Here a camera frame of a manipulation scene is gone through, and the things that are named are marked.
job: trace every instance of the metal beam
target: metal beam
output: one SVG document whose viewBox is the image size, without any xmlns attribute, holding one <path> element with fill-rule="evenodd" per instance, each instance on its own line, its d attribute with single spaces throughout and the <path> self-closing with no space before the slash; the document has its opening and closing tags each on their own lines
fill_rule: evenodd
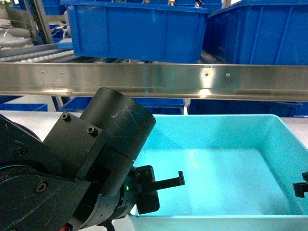
<svg viewBox="0 0 308 231">
<path fill-rule="evenodd" d="M 57 49 L 56 44 L 0 50 L 0 58 Z"/>
<path fill-rule="evenodd" d="M 0 95 L 128 96 L 308 101 L 308 66 L 0 64 Z"/>
</svg>

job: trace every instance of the light blue plastic bin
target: light blue plastic bin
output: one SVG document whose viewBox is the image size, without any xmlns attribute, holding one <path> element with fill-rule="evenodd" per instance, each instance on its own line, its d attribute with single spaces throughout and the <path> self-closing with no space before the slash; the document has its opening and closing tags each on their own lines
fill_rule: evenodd
<svg viewBox="0 0 308 231">
<path fill-rule="evenodd" d="M 160 209 L 130 216 L 136 231 L 307 231 L 308 198 L 293 183 L 308 150 L 275 115 L 156 116 L 135 166 L 156 180 L 183 171 L 185 186 L 158 191 Z"/>
</svg>

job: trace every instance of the scratch mark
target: scratch mark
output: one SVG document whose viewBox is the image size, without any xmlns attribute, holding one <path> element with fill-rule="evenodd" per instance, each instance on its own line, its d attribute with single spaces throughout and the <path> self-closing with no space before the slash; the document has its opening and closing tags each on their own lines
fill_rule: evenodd
<svg viewBox="0 0 308 231">
<path fill-rule="evenodd" d="M 111 116 L 112 119 L 116 118 L 117 117 L 117 113 L 113 116 Z"/>
<path fill-rule="evenodd" d="M 31 213 L 35 212 L 38 208 L 40 208 L 42 206 L 42 204 L 44 204 L 45 202 L 47 202 L 51 197 L 53 197 L 56 193 L 58 193 L 58 191 L 63 188 L 65 185 L 67 185 L 68 182 L 64 183 L 63 185 L 61 185 L 60 187 L 58 187 L 53 193 L 50 193 L 50 195 L 48 197 L 46 197 L 44 200 L 42 200 L 41 203 L 38 204 L 38 206 L 34 207 L 33 209 L 31 209 L 28 213 L 26 213 L 24 216 L 22 216 L 20 219 L 18 220 L 14 220 L 13 222 L 11 222 L 10 224 L 8 224 L 6 227 L 4 227 L 4 229 L 2 229 L 1 231 L 6 231 L 9 230 L 12 226 L 15 226 L 16 224 L 18 224 L 20 221 L 22 221 L 23 219 L 25 219 L 26 217 L 28 217 Z"/>
<path fill-rule="evenodd" d="M 15 140 L 15 142 L 16 142 L 16 143 L 20 143 L 20 144 L 24 144 L 24 143 L 22 143 L 22 142 L 20 142 L 20 141 L 17 141 L 17 140 Z"/>
<path fill-rule="evenodd" d="M 46 223 L 45 226 L 47 226 L 47 225 L 49 224 L 49 222 L 51 221 L 51 218 L 53 217 L 53 213 L 54 213 L 54 211 L 56 210 L 56 207 L 57 207 L 57 202 L 56 202 L 56 200 L 54 200 L 53 210 L 52 210 L 52 212 L 50 213 L 50 217 L 49 217 L 49 219 L 48 219 L 48 221 L 47 221 L 47 223 Z"/>
<path fill-rule="evenodd" d="M 37 195 L 37 194 L 35 193 L 35 194 L 29 195 L 29 196 L 26 196 L 26 194 L 24 194 L 24 199 L 27 199 L 27 198 L 29 198 L 31 196 L 35 196 L 35 195 Z"/>
<path fill-rule="evenodd" d="M 135 121 L 135 119 L 134 119 L 133 115 L 131 114 L 131 112 L 130 112 L 129 108 L 127 107 L 127 105 L 125 105 L 125 107 L 124 107 L 124 108 L 128 110 L 128 112 L 129 112 L 129 114 L 130 114 L 130 116 L 131 116 L 132 120 L 134 121 L 134 123 L 136 124 L 136 126 L 138 126 L 138 124 L 136 123 L 136 121 Z"/>
</svg>

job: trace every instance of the robotic arm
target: robotic arm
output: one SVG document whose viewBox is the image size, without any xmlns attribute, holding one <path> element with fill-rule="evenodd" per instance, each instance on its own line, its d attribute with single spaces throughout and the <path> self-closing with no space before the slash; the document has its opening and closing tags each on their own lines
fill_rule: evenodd
<svg viewBox="0 0 308 231">
<path fill-rule="evenodd" d="M 155 118 L 130 98 L 101 88 L 80 118 L 63 113 L 46 139 L 0 115 L 0 231 L 77 231 L 159 209 L 155 181 L 133 166 Z"/>
</svg>

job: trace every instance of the metal frame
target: metal frame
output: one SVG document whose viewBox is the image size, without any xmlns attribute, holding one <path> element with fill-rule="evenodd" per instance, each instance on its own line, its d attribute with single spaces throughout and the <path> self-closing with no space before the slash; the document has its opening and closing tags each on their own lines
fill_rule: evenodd
<svg viewBox="0 0 308 231">
<path fill-rule="evenodd" d="M 0 95 L 308 101 L 308 66 L 0 63 Z"/>
</svg>

